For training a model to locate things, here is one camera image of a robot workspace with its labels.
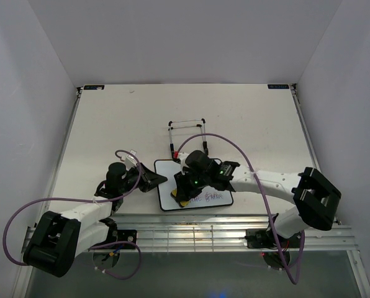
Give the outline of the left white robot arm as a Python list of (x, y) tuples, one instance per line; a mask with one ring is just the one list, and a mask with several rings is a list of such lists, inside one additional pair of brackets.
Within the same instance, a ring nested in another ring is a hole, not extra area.
[(90, 248), (110, 249), (108, 257), (114, 258), (121, 249), (136, 249), (136, 241), (129, 240), (134, 232), (121, 232), (111, 216), (122, 205), (122, 195), (132, 189), (149, 192), (167, 180), (144, 165), (127, 168), (122, 162), (110, 164), (92, 202), (42, 215), (25, 249), (24, 263), (60, 278), (74, 259)]

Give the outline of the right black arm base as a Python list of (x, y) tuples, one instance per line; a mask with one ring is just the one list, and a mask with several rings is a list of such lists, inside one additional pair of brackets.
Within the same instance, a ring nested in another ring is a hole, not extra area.
[[(299, 248), (301, 233), (296, 233), (290, 238), (278, 236), (278, 239), (283, 250), (286, 248)], [(272, 250), (277, 248), (273, 233), (270, 230), (247, 229), (245, 232), (245, 240), (248, 248), (267, 248)]]

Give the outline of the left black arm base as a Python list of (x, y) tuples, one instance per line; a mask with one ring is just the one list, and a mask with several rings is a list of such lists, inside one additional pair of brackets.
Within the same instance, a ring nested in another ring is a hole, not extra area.
[(108, 233), (106, 244), (122, 242), (122, 244), (111, 245), (110, 248), (120, 250), (134, 250), (135, 247), (128, 242), (137, 243), (137, 230), (113, 230)]

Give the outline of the yellow bone-shaped eraser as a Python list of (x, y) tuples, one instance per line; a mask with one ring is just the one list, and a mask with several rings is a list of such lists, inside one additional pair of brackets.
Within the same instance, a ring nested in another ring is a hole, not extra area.
[(173, 189), (170, 196), (177, 202), (180, 207), (186, 207), (189, 204), (190, 198), (188, 198), (184, 190), (181, 188)]

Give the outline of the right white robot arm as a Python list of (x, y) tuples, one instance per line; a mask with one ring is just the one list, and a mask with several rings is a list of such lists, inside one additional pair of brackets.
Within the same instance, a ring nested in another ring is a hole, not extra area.
[(275, 215), (267, 231), (258, 236), (273, 246), (282, 246), (309, 227), (322, 231), (332, 228), (341, 192), (315, 168), (306, 167), (301, 173), (255, 172), (235, 161), (216, 161), (200, 150), (176, 157), (181, 170), (174, 175), (176, 187), (171, 195), (181, 207), (205, 187), (282, 199), (293, 208)]

